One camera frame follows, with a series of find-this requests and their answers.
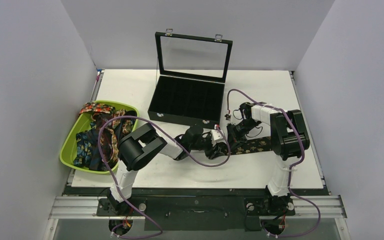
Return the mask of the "black gold floral tie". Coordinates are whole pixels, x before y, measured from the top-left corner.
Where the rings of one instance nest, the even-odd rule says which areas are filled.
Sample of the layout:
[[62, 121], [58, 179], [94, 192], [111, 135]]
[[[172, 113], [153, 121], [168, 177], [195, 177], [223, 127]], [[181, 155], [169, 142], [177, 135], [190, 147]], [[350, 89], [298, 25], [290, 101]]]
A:
[[247, 139], [245, 142], [235, 142], [230, 146], [231, 155], [270, 152], [272, 150], [271, 138], [269, 136]]

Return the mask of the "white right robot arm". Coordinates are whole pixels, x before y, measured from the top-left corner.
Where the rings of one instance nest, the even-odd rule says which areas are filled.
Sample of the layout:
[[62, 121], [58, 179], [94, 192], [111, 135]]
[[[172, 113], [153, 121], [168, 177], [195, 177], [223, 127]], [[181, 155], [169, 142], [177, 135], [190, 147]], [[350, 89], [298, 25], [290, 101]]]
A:
[[290, 195], [293, 173], [304, 161], [305, 150], [310, 146], [304, 117], [300, 110], [285, 111], [260, 102], [245, 102], [239, 109], [242, 121], [226, 126], [231, 150], [245, 144], [246, 135], [258, 125], [270, 127], [270, 145], [276, 154], [276, 164], [266, 186], [270, 195], [262, 199], [262, 207], [267, 213], [274, 214], [282, 207], [280, 197]]

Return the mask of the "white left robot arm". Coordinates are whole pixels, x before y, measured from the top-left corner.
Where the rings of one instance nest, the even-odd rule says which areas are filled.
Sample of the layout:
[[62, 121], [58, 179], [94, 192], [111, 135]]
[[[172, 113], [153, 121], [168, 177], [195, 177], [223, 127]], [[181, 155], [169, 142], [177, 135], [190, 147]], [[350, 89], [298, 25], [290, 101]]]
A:
[[198, 125], [189, 127], [184, 134], [173, 139], [159, 135], [150, 123], [146, 123], [124, 136], [118, 144], [118, 168], [114, 175], [116, 182], [110, 188], [109, 208], [116, 215], [123, 215], [129, 209], [128, 199], [132, 196], [133, 184], [138, 171], [148, 165], [157, 154], [180, 161], [192, 151], [204, 151], [208, 159], [227, 155], [229, 150], [223, 131], [216, 127], [204, 132]]

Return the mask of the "black display case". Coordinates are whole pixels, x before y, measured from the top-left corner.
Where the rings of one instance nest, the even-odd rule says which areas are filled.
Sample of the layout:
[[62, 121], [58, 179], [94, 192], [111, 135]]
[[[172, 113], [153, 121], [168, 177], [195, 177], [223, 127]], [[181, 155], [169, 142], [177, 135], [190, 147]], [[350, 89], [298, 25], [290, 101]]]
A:
[[171, 28], [154, 37], [159, 75], [149, 119], [206, 129], [220, 124], [233, 41], [221, 34], [173, 33]]

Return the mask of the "brown paisley tie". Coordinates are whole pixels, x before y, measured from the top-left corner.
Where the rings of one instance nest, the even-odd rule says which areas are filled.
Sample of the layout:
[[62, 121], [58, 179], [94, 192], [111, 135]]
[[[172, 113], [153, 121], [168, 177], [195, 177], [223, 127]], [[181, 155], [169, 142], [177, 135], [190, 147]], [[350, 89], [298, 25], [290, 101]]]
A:
[[108, 165], [111, 168], [118, 162], [119, 140], [133, 131], [135, 122], [134, 118], [116, 119], [104, 128], [100, 143]]

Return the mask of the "blue floral tie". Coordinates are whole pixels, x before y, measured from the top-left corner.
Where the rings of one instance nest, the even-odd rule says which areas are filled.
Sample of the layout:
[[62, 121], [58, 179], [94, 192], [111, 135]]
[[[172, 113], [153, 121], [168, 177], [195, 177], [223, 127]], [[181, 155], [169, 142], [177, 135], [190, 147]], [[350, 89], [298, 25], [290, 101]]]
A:
[[89, 168], [97, 143], [97, 135], [93, 130], [86, 130], [75, 135], [76, 157], [73, 160], [75, 167]]

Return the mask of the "red floral tie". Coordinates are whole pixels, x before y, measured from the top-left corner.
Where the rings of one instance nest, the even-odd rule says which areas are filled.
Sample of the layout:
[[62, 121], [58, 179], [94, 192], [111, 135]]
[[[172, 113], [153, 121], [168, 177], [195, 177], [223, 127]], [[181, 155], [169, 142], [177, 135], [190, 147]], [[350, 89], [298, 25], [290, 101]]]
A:
[[112, 105], [99, 103], [99, 102], [87, 102], [79, 111], [79, 115], [88, 114], [92, 121], [96, 121], [100, 115], [113, 116], [116, 112], [116, 108]]

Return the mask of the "green plastic bin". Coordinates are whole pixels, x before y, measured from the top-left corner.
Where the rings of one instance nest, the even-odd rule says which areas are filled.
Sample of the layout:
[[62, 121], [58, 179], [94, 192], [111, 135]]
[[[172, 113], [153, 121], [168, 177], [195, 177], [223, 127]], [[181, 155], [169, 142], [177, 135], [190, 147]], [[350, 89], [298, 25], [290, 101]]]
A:
[[[115, 113], [113, 115], [102, 114], [96, 119], [96, 121], [92, 121], [90, 119], [89, 114], [84, 113], [79, 115], [74, 126], [70, 130], [64, 144], [62, 145], [62, 148], [59, 153], [59, 159], [64, 165], [72, 169], [87, 172], [87, 173], [103, 175], [103, 174], [108, 174], [109, 170], [106, 167], [106, 165], [102, 162], [99, 149], [98, 149], [98, 134], [100, 129], [102, 128], [102, 125], [104, 125], [108, 120], [114, 117], [127, 116], [127, 115], [138, 117], [140, 114], [139, 114], [139, 110], [134, 106], [124, 104], [121, 102], [108, 101], [108, 100], [95, 100], [92, 102], [114, 106]], [[135, 130], [136, 126], [137, 126], [137, 122], [135, 120], [133, 130]], [[76, 134], [83, 131], [88, 131], [88, 130], [93, 130], [97, 135], [96, 146], [94, 149], [94, 154], [93, 154], [90, 166], [89, 168], [74, 166], [73, 161], [77, 154]], [[118, 161], [113, 168], [111, 168], [110, 166], [109, 167], [111, 168], [111, 170], [115, 171], [117, 169], [117, 166], [118, 166]]]

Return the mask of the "aluminium rail frame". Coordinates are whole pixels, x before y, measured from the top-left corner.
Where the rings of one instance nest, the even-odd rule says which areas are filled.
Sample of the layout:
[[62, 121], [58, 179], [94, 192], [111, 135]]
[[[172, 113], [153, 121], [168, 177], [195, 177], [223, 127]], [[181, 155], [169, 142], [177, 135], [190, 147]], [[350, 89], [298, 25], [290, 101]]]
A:
[[[305, 196], [320, 210], [322, 218], [346, 219], [347, 214], [339, 195]], [[318, 212], [309, 202], [292, 197], [295, 215], [293, 218], [316, 218]], [[121, 219], [122, 216], [98, 215], [99, 201], [92, 196], [58, 196], [53, 202], [50, 219]]]

